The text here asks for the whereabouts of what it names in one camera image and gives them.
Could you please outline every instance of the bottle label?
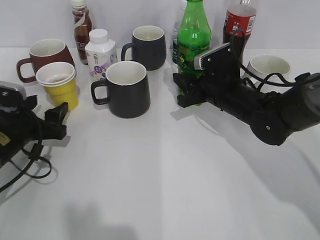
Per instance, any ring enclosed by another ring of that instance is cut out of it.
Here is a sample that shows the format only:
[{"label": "bottle label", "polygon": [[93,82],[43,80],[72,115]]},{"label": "bottle label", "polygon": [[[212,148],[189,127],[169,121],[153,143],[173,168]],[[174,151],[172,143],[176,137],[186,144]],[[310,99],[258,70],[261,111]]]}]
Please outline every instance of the bottle label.
[{"label": "bottle label", "polygon": [[86,21],[86,13],[84,12],[83,15],[81,16],[81,14],[77,15],[74,20],[76,21],[74,23],[74,28],[76,29],[77,27],[80,27],[82,24],[85,23]]},{"label": "bottle label", "polygon": [[197,55],[203,53],[210,48],[210,42],[206,45],[198,47],[190,47],[179,42],[178,56],[179,56],[179,69],[180,72],[186,74],[192,74],[200,77],[203,72],[201,70],[195,70],[194,59]]},{"label": "bottle label", "polygon": [[88,60],[89,73],[92,81],[104,79],[102,75],[106,73],[108,67],[118,62],[117,51],[114,47],[109,52],[96,52],[86,50],[86,59]]},{"label": "bottle label", "polygon": [[[256,13],[252,16],[238,16],[228,11],[226,13],[223,30],[226,34],[232,35],[234,31],[243,29],[246,36],[250,35],[255,24],[255,19]],[[236,36],[241,37],[241,32],[238,32]]]},{"label": "bottle label", "polygon": [[175,64],[178,64],[178,42],[177,40],[173,40],[173,51],[172,51],[172,61],[175,63]]},{"label": "bottle label", "polygon": [[83,43],[83,42],[75,42],[76,44],[76,48],[79,50],[79,51],[85,51],[85,47],[86,47],[86,43]]}]

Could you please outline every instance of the brown bottle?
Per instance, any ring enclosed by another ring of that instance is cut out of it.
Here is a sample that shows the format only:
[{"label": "brown bottle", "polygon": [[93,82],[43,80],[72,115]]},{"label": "brown bottle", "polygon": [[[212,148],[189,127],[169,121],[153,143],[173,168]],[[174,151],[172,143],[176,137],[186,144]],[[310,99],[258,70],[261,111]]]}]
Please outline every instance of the brown bottle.
[{"label": "brown bottle", "polygon": [[74,15],[74,39],[81,62],[88,65],[85,47],[89,43],[89,33],[94,29],[85,0],[72,0]]}]

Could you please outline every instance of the dark red mug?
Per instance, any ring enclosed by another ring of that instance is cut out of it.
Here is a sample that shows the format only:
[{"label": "dark red mug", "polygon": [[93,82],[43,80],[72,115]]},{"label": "dark red mug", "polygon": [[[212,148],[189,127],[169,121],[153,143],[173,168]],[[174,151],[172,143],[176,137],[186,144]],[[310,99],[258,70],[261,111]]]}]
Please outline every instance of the dark red mug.
[{"label": "dark red mug", "polygon": [[29,58],[22,59],[16,64],[16,72],[23,83],[36,81],[36,77],[25,78],[21,74],[21,66],[31,63],[34,74],[43,66],[55,63],[66,62],[75,67],[75,62],[70,54],[67,45],[60,39],[44,39],[34,43],[29,50]]}]

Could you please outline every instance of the stacked cups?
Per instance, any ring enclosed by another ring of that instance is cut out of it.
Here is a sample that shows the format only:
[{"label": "stacked cups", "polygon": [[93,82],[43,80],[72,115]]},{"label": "stacked cups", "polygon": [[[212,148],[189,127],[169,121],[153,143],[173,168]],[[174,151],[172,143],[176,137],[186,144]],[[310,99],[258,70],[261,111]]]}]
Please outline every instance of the stacked cups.
[{"label": "stacked cups", "polygon": [[76,70],[72,64],[68,62],[47,64],[38,70],[35,78],[50,95],[56,107],[66,102],[71,111],[78,106]]}]

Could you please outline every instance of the white bottle cap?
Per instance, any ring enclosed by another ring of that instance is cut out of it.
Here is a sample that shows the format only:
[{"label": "white bottle cap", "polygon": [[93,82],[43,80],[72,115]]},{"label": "white bottle cap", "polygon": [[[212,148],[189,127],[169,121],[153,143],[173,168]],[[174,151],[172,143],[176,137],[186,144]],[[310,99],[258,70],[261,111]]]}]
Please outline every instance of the white bottle cap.
[{"label": "white bottle cap", "polygon": [[187,0],[181,0],[181,2],[180,2],[180,8],[181,8],[182,10],[186,10],[187,4],[188,4]]},{"label": "white bottle cap", "polygon": [[87,6],[86,0],[72,0],[71,3],[75,9],[83,9]]},{"label": "white bottle cap", "polygon": [[105,44],[109,41],[108,31],[104,29],[94,29],[89,32],[90,42],[93,44]]}]

